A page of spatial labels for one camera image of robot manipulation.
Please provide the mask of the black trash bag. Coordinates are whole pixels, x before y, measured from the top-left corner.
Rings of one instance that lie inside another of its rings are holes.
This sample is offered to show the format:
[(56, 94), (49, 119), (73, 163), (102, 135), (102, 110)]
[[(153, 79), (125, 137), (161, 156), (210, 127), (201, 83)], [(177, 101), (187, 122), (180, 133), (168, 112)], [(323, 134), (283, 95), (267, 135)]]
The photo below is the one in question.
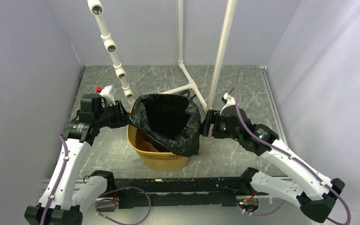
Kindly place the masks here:
[(140, 96), (128, 116), (129, 125), (159, 152), (183, 157), (199, 153), (201, 114), (192, 98), (173, 94)]

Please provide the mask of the yellow plastic trash bin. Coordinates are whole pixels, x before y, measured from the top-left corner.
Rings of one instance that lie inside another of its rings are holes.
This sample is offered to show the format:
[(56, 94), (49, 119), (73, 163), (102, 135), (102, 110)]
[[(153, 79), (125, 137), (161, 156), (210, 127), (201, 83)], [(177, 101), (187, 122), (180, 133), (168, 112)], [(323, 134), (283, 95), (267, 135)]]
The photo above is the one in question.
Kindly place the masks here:
[[(168, 132), (169, 136), (181, 132), (181, 127), (186, 125), (186, 118), (176, 114), (164, 116), (159, 131)], [(154, 171), (173, 172), (183, 169), (189, 158), (176, 155), (172, 152), (159, 152), (153, 145), (146, 141), (144, 132), (132, 125), (127, 126), (127, 140), (147, 167)]]

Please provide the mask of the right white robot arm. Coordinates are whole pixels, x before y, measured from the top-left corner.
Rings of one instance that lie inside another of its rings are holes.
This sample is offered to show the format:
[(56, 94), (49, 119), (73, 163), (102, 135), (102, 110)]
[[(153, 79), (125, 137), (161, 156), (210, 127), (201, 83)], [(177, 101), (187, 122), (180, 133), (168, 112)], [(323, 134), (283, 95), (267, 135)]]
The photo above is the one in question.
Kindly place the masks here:
[(253, 124), (243, 110), (236, 111), (232, 105), (221, 111), (208, 110), (201, 134), (235, 140), (246, 151), (271, 162), (291, 179), (288, 182), (249, 167), (239, 178), (244, 194), (264, 192), (274, 195), (299, 207), (305, 216), (317, 223), (329, 220), (345, 183), (309, 166), (268, 126)]

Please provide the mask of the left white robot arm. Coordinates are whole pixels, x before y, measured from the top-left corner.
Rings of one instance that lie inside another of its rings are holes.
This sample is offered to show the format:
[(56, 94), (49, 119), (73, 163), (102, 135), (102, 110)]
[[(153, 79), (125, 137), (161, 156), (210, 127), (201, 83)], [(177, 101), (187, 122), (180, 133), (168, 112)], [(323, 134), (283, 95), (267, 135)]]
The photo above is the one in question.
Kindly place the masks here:
[(24, 217), (30, 225), (80, 225), (83, 213), (96, 199), (112, 196), (116, 190), (114, 175), (109, 171), (93, 172), (75, 192), (75, 185), (100, 129), (121, 128), (127, 123), (127, 111), (112, 94), (85, 94), (75, 119), (59, 136), (62, 143), (59, 158), (49, 184), (36, 206), (28, 206)]

